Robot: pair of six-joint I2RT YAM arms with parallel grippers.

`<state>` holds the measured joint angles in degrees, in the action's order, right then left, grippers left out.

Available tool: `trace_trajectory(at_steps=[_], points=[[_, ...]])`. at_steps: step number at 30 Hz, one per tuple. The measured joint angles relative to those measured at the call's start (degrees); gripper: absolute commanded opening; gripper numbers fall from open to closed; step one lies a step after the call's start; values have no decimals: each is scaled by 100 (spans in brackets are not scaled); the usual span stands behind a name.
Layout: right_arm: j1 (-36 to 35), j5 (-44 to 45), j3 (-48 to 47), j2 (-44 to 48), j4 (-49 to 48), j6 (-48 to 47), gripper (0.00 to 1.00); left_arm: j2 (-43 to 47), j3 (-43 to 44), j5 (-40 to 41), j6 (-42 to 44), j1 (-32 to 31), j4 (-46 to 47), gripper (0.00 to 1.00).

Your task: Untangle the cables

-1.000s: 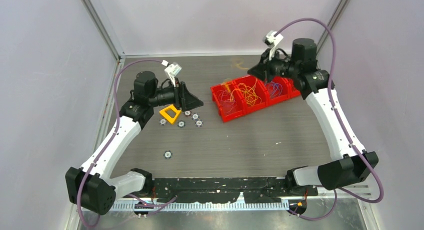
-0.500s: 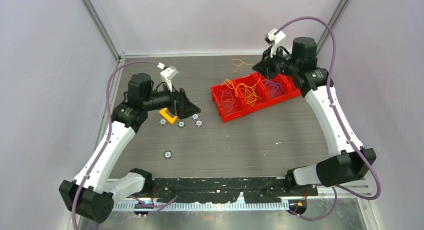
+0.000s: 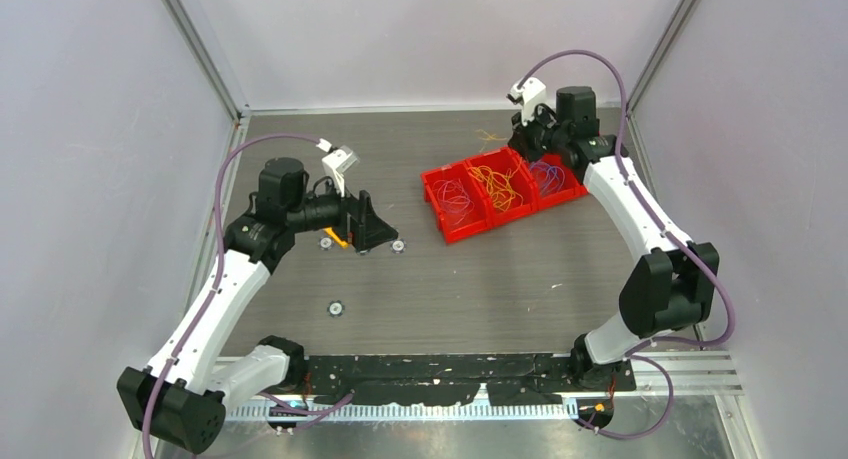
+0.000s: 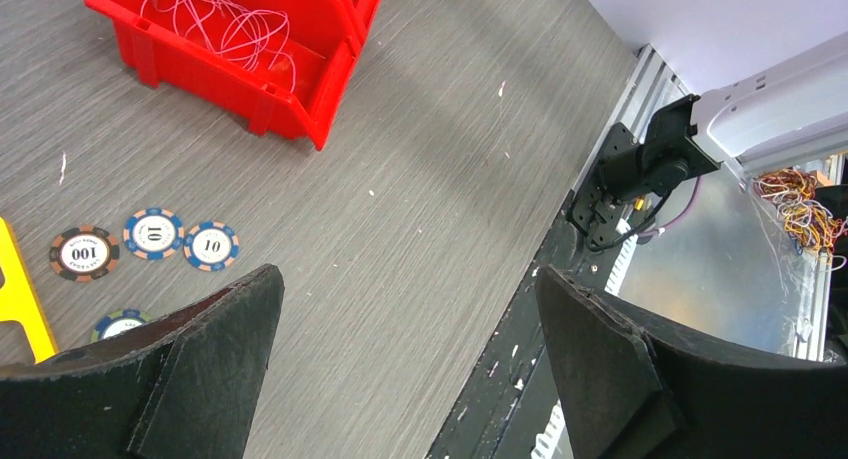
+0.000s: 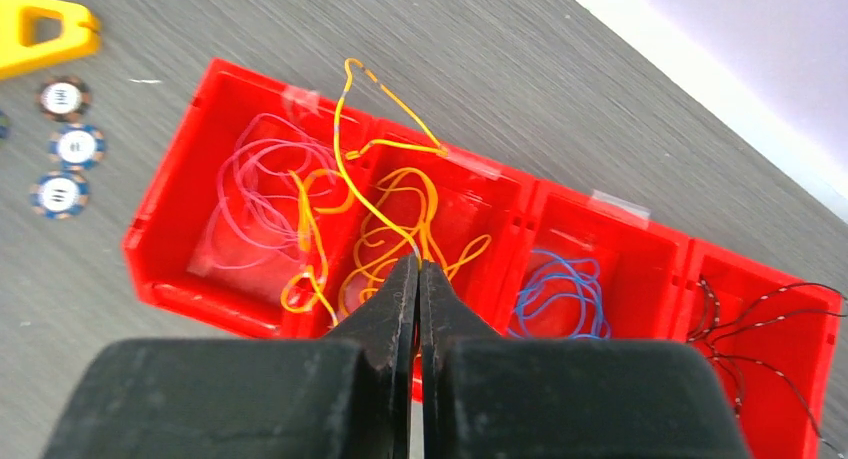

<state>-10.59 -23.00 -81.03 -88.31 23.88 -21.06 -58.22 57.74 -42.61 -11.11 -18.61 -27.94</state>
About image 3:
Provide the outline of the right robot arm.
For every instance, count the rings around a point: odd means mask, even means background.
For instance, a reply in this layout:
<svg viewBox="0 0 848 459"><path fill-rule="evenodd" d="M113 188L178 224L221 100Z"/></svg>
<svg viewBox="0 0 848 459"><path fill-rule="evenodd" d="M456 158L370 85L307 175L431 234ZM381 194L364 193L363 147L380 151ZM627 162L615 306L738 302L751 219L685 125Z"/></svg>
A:
<svg viewBox="0 0 848 459"><path fill-rule="evenodd" d="M558 156L609 215L634 261L617 313L580 335L570 351L570 379L596 389L644 341L709 318L709 277L719 254L710 243L693 242L662 211L617 136L601 133L592 88L560 88L549 106L545 85L531 78L512 86L507 97L519 108L509 147L528 162Z"/></svg>

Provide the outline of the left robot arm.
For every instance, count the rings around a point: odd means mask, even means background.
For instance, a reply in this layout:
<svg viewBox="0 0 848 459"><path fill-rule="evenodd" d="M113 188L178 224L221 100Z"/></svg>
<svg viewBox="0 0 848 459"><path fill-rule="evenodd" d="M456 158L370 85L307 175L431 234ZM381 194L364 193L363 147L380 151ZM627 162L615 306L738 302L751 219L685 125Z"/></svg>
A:
<svg viewBox="0 0 848 459"><path fill-rule="evenodd" d="M307 377L302 345L270 335L246 356L215 370L246 306L268 281L296 235L330 228L358 251L399 238L374 210L370 194L344 187L346 166L324 159L324 192L308 190L303 163L267 161L249 209L223 231L223 245L203 290L166 344L142 369L126 368L117 390L131 424L148 436L204 453L222 430L226 413L277 387L298 391Z"/></svg>

